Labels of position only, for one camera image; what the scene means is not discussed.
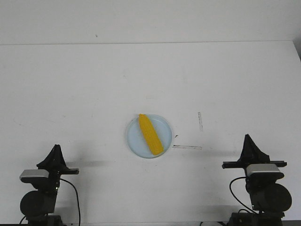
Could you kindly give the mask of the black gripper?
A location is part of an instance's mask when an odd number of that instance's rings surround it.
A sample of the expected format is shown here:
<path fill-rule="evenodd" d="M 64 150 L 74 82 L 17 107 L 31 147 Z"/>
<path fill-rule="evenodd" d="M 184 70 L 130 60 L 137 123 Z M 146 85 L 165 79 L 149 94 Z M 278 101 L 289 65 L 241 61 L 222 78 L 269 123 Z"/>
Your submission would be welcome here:
<path fill-rule="evenodd" d="M 287 162 L 271 161 L 270 156 L 262 152 L 252 138 L 246 134 L 244 137 L 243 148 L 240 158 L 237 161 L 224 161 L 223 169 L 246 169 L 251 164 L 275 164 L 277 167 L 287 166 Z"/>
<path fill-rule="evenodd" d="M 59 164 L 53 165 L 55 162 L 56 149 L 58 149 Z M 68 168 L 66 166 L 62 149 L 60 145 L 55 144 L 47 157 L 37 164 L 39 170 L 46 170 L 49 175 L 42 182 L 43 190 L 57 190 L 60 187 L 60 179 L 62 175 L 78 175 L 78 168 Z"/>

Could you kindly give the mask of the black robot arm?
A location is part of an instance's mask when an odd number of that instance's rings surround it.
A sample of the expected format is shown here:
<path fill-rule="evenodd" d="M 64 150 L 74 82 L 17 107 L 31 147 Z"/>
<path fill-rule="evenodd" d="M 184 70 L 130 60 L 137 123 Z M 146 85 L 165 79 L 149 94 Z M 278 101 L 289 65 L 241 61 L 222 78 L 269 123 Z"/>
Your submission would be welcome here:
<path fill-rule="evenodd" d="M 251 137 L 246 134 L 240 158 L 237 161 L 225 161 L 223 169 L 243 169 L 242 177 L 246 182 L 251 207 L 233 212 L 229 226 L 281 226 L 285 211 L 292 205 L 290 192 L 281 184 L 284 178 L 280 168 L 285 161 L 272 161 L 269 155 L 262 152 Z"/>
<path fill-rule="evenodd" d="M 62 175 L 77 175 L 79 169 L 68 168 L 63 158 L 61 146 L 55 144 L 47 157 L 37 164 L 37 169 L 25 169 L 19 179 L 31 184 L 33 191 L 26 193 L 20 201 L 20 211 L 28 226 L 64 226 L 60 215 L 53 215 L 60 182 L 72 186 L 76 194 L 78 208 L 78 225 L 81 224 L 79 194 L 75 185 Z"/>

